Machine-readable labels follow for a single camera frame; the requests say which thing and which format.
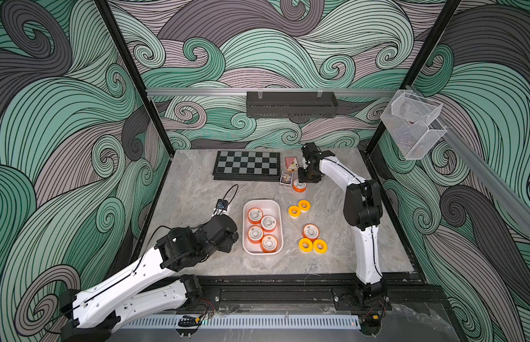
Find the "black cable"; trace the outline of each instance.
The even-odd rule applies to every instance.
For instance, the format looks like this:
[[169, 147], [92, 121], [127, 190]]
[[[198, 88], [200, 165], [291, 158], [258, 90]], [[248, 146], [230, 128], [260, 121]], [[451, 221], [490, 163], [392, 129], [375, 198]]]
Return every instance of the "black cable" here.
[[139, 258], [139, 262], [137, 263], [137, 266], [135, 269], [133, 269], [132, 273], [135, 273], [137, 268], [139, 267], [139, 264], [141, 264], [141, 260], [143, 260], [143, 257], [147, 251], [147, 247], [149, 247], [149, 243], [151, 243], [151, 240], [153, 239], [153, 236], [155, 235], [155, 233], [160, 229], [160, 228], [167, 228], [167, 229], [170, 229], [170, 227], [167, 227], [165, 225], [160, 225], [159, 227], [157, 227], [157, 229], [155, 229], [155, 231], [151, 234], [151, 237], [149, 238], [149, 241], [147, 242], [145, 248], [143, 249], [143, 255]]
[[[208, 298], [203, 298], [203, 299], [206, 299], [205, 303], [207, 304], [206, 305], [206, 311], [204, 311], [200, 316], [198, 317], [190, 317], [188, 315], [185, 315], [183, 316], [182, 319], [179, 320], [179, 322], [177, 323], [180, 327], [182, 328], [192, 328], [192, 327], [197, 327], [195, 329], [195, 331], [193, 332], [196, 333], [200, 326], [203, 324], [203, 318], [206, 317], [206, 315], [208, 314], [208, 311], [210, 311], [210, 305], [212, 306], [212, 308], [214, 307], [214, 305], [212, 305], [212, 303], [210, 303], [210, 301], [208, 300]], [[211, 318], [212, 316], [214, 316], [214, 311], [212, 311], [212, 314], [209, 316], [209, 318]]]
[[50, 323], [56, 321], [58, 318], [62, 318], [63, 316], [65, 316], [66, 314], [69, 314], [70, 312], [73, 312], [73, 311], [74, 311], [75, 309], [77, 309], [78, 307], [80, 307], [80, 304], [77, 305], [77, 306], [75, 306], [73, 309], [70, 309], [70, 310], [66, 311], [65, 313], [62, 313], [60, 316], [56, 316], [56, 317], [54, 317], [54, 318], [50, 318], [50, 320], [44, 324], [43, 329], [44, 329], [45, 331], [48, 331], [46, 328], [44, 328], [47, 324], [50, 324]]
[[216, 209], [214, 210], [214, 215], [216, 214], [217, 210], [223, 205], [223, 200], [225, 199], [225, 197], [227, 197], [227, 194], [229, 193], [229, 191], [231, 191], [232, 188], [236, 187], [236, 190], [234, 190], [234, 195], [233, 197], [231, 198], [231, 201], [229, 202], [228, 205], [230, 205], [233, 201], [234, 201], [234, 196], [236, 196], [236, 192], [238, 191], [238, 184], [235, 184], [233, 185], [231, 188], [229, 188], [229, 190], [227, 190], [227, 192], [225, 193], [225, 195], [223, 195], [223, 198], [221, 199], [221, 202], [219, 202], [217, 205], [216, 205]]
[[43, 329], [44, 329], [44, 331], [47, 332], [47, 333], [56, 334], [56, 335], [61, 335], [61, 333], [57, 333], [57, 332], [55, 332], [55, 331], [50, 331], [50, 330], [48, 330], [48, 329], [46, 329], [46, 328], [43, 328]]
[[383, 306], [383, 314], [381, 315], [381, 318], [383, 318], [383, 317], [385, 317], [385, 316], [387, 315], [387, 309], [385, 308], [385, 306], [383, 305], [383, 303], [381, 303], [380, 300], [378, 300], [378, 302], [379, 302], [379, 304], [381, 304], [381, 306]]
[[383, 275], [381, 274], [381, 272], [379, 272], [379, 270], [377, 269], [377, 265], [376, 265], [376, 262], [375, 262], [375, 241], [373, 239], [373, 228], [371, 229], [371, 244], [373, 246], [373, 267], [375, 267], [375, 271], [377, 272], [378, 275], [380, 275], [381, 277], [383, 277]]
[[[359, 184], [362, 184], [362, 181], [360, 181], [358, 178], [357, 178], [357, 175], [352, 173], [351, 170], [345, 168], [343, 165], [337, 163], [336, 161], [333, 161], [331, 159], [328, 159], [328, 158], [324, 158], [326, 160], [329, 160], [331, 162], [334, 162], [336, 165], [342, 167], [345, 169], [346, 172], [348, 172], [349, 174], [351, 174], [352, 176], [354, 176], [354, 178], [356, 178], [360, 183]], [[370, 213], [370, 207], [367, 203], [367, 201], [365, 202], [366, 203], [366, 210], [368, 211], [368, 214]], [[381, 274], [381, 272], [379, 272], [379, 270], [377, 269], [377, 264], [376, 264], [376, 260], [375, 260], [375, 241], [373, 239], [373, 229], [371, 229], [371, 243], [372, 243], [372, 246], [373, 246], [373, 267], [375, 268], [375, 271], [377, 272], [378, 275], [380, 275], [381, 277], [383, 277], [383, 275]]]
[[338, 161], [334, 161], [334, 160], [331, 160], [331, 159], [328, 159], [328, 158], [324, 158], [325, 160], [329, 160], [333, 163], [335, 163], [337, 166], [340, 166], [342, 167], [343, 169], [345, 169], [346, 172], [348, 172], [349, 174], [351, 174], [354, 178], [357, 179], [357, 181], [359, 181], [358, 184], [362, 184], [362, 181], [360, 181], [357, 177], [357, 174], [353, 173], [351, 170], [349, 170], [348, 168], [345, 168], [342, 164], [340, 164]]

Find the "yellow tape roll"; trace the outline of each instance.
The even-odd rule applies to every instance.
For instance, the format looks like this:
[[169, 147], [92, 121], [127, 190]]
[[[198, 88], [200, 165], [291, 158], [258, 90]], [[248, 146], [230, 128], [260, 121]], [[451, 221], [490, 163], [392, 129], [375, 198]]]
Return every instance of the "yellow tape roll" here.
[[308, 238], [304, 237], [300, 240], [300, 252], [303, 254], [310, 253], [313, 250], [313, 243]]
[[328, 251], [328, 245], [322, 239], [316, 239], [313, 242], [313, 250], [316, 254], [324, 254]]
[[308, 212], [310, 210], [310, 202], [307, 200], [299, 201], [297, 206], [301, 209], [301, 212]]
[[288, 208], [288, 215], [291, 218], [298, 218], [301, 215], [301, 209], [296, 205], [292, 205]]

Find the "chessboard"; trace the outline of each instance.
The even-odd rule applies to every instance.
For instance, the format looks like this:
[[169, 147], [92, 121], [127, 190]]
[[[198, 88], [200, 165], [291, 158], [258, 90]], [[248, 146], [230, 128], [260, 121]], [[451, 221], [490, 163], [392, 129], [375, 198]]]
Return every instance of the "chessboard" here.
[[255, 151], [218, 151], [214, 180], [280, 181], [280, 153]]

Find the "wall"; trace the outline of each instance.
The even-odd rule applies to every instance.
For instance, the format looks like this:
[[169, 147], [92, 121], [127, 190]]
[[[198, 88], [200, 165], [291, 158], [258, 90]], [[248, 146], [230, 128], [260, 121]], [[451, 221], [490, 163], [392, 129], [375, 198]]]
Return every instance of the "wall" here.
[[[398, 89], [443, 1], [111, 0], [147, 87]], [[173, 146], [365, 147], [387, 99], [335, 119], [248, 119], [243, 97], [164, 97]]]
[[[530, 208], [530, 2], [460, 10], [414, 85]], [[530, 341], [530, 240], [479, 177], [444, 141], [403, 160], [386, 133], [372, 160], [469, 340]]]
[[92, 0], [0, 1], [0, 341], [129, 260], [167, 163]]

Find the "marble tabletop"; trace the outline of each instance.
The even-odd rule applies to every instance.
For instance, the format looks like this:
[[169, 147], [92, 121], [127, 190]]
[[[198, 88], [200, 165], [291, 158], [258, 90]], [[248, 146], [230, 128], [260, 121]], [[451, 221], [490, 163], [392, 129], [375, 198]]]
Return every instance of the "marble tabletop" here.
[[[330, 149], [339, 160], [364, 178], [370, 178], [360, 152], [356, 148]], [[284, 157], [296, 156], [302, 161], [300, 149], [271, 149]], [[236, 223], [240, 238], [231, 253], [216, 252], [204, 263], [185, 268], [181, 273], [195, 275], [302, 274], [348, 273], [357, 265], [353, 233], [343, 216], [343, 191], [329, 178], [318, 184], [308, 184], [307, 190], [297, 193], [291, 187], [275, 182], [215, 181], [212, 175], [217, 150], [178, 150], [164, 183], [157, 207], [151, 219], [148, 236], [160, 225], [168, 227], [196, 227], [210, 219], [217, 199], [233, 185], [239, 184], [229, 216]], [[242, 208], [249, 200], [272, 199], [282, 211], [284, 246], [275, 255], [249, 255], [242, 248]], [[288, 216], [288, 207], [301, 199], [311, 203], [311, 210], [298, 219]], [[303, 226], [313, 223], [320, 229], [320, 238], [328, 244], [323, 255], [302, 254], [298, 248]], [[167, 233], [157, 231], [153, 240]], [[396, 231], [384, 211], [378, 233], [379, 266], [382, 272], [412, 271]]]

